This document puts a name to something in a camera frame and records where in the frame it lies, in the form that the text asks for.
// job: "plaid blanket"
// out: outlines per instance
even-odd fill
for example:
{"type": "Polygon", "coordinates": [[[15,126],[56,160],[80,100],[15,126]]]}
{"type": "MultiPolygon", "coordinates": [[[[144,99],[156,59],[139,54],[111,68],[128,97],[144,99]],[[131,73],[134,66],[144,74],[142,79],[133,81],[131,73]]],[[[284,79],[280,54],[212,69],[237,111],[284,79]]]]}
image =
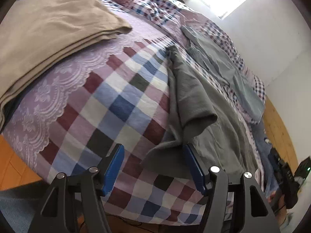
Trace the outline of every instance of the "plaid blanket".
{"type": "MultiPolygon", "coordinates": [[[[206,199],[193,181],[158,175],[140,165],[166,136],[165,47],[176,42],[128,14],[130,9],[112,0],[102,2],[128,20],[133,31],[62,60],[25,96],[4,137],[48,182],[58,172],[74,175],[97,165],[99,155],[122,143],[125,159],[112,192],[102,198],[105,211],[146,223],[198,224],[206,199]]],[[[263,187],[264,172],[251,132],[229,89],[177,45],[183,58],[231,103],[244,124],[260,167],[256,179],[263,187]]],[[[233,196],[228,194],[225,219],[230,218],[232,205],[233,196]]]]}

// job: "black cable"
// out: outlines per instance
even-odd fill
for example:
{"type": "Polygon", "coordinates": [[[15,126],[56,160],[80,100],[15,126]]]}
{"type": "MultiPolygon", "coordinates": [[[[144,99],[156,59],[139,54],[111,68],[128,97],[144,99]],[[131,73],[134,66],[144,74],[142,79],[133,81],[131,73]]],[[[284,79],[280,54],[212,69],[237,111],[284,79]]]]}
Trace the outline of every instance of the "black cable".
{"type": "Polygon", "coordinates": [[[81,223],[81,225],[80,225],[80,227],[79,227],[79,231],[78,231],[78,232],[80,232],[80,231],[81,231],[81,229],[82,229],[82,227],[84,226],[84,224],[85,224],[85,221],[83,221],[83,223],[81,223]]]}
{"type": "Polygon", "coordinates": [[[146,231],[149,231],[149,232],[151,232],[151,233],[156,233],[156,232],[154,232],[154,231],[152,231],[152,230],[149,230],[149,229],[145,229],[145,228],[143,228],[143,227],[140,227],[140,226],[142,225],[142,223],[140,223],[139,225],[136,225],[136,224],[132,224],[132,223],[128,222],[127,220],[123,219],[123,218],[120,217],[120,216],[110,215],[110,214],[107,214],[107,216],[112,216],[112,217],[119,218],[119,219],[121,219],[122,221],[124,221],[126,224],[130,225],[130,226],[133,226],[133,227],[136,227],[136,228],[139,228],[139,229],[142,229],[142,230],[146,230],[146,231]]]}
{"type": "Polygon", "coordinates": [[[274,211],[274,214],[276,215],[282,208],[285,207],[286,204],[284,204],[282,207],[278,208],[276,211],[274,211]]]}

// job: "wooden floor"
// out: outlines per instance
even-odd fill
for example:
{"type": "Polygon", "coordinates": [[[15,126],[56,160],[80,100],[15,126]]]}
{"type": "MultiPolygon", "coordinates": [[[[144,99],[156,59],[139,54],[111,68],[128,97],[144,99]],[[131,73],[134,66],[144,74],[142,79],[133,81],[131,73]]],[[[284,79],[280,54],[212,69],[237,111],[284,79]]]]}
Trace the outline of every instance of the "wooden floor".
{"type": "MultiPolygon", "coordinates": [[[[271,140],[273,146],[276,147],[280,156],[290,164],[290,167],[294,172],[298,167],[298,162],[292,141],[282,119],[269,99],[267,99],[266,102],[263,118],[267,137],[271,140]]],[[[13,152],[2,135],[0,135],[0,190],[17,187],[37,180],[40,180],[40,177],[26,166],[26,164],[13,152]]],[[[150,231],[154,233],[165,233],[172,231],[171,229],[165,230],[165,227],[162,227],[160,230],[159,225],[156,224],[138,223],[140,227],[150,230],[146,231],[131,226],[121,219],[112,216],[108,216],[108,222],[113,233],[150,233],[150,231]]],[[[81,230],[81,233],[86,233],[84,227],[81,230]]]]}

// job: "beige garment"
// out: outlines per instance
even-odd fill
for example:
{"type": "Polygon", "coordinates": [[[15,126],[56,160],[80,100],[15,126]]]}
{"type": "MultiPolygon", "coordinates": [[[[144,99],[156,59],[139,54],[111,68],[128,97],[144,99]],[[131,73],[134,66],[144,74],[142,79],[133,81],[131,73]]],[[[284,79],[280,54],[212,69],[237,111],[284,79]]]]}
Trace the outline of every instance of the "beige garment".
{"type": "Polygon", "coordinates": [[[0,130],[3,108],[61,59],[131,26],[100,0],[20,0],[0,24],[0,130]]]}

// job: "blue gripper pad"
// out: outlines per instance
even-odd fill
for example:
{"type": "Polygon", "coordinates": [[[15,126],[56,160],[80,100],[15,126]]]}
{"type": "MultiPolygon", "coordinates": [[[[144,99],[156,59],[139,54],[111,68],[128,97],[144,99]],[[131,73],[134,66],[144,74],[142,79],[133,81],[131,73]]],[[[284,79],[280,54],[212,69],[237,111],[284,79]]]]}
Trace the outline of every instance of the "blue gripper pad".
{"type": "Polygon", "coordinates": [[[103,193],[107,195],[114,187],[122,162],[124,160],[124,146],[120,145],[116,154],[110,162],[104,177],[103,193]]]}
{"type": "Polygon", "coordinates": [[[188,145],[183,146],[183,153],[184,153],[187,165],[190,169],[190,173],[192,175],[192,179],[194,181],[195,187],[197,188],[199,192],[201,192],[203,196],[205,196],[207,193],[207,190],[205,187],[205,177],[188,145]]]}

